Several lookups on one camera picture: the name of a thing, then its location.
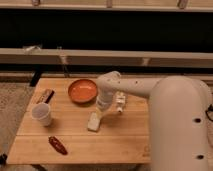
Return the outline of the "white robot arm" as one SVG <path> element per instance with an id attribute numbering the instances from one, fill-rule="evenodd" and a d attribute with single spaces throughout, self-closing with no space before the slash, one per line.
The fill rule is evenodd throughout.
<path id="1" fill-rule="evenodd" d="M 123 78 L 117 71 L 98 77 L 97 108 L 107 110 L 117 91 L 148 100 L 151 171 L 209 171 L 207 84 L 186 76 Z"/>

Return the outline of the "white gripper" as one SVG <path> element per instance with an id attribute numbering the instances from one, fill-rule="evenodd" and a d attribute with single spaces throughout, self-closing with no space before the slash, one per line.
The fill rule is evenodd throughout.
<path id="1" fill-rule="evenodd" d="M 112 105 L 114 94 L 109 92 L 100 92 L 96 99 L 96 115 L 99 120 L 101 120 L 106 115 L 106 110 Z M 116 111 L 122 113 L 126 105 L 126 94 L 123 92 L 118 92 L 116 94 Z"/>

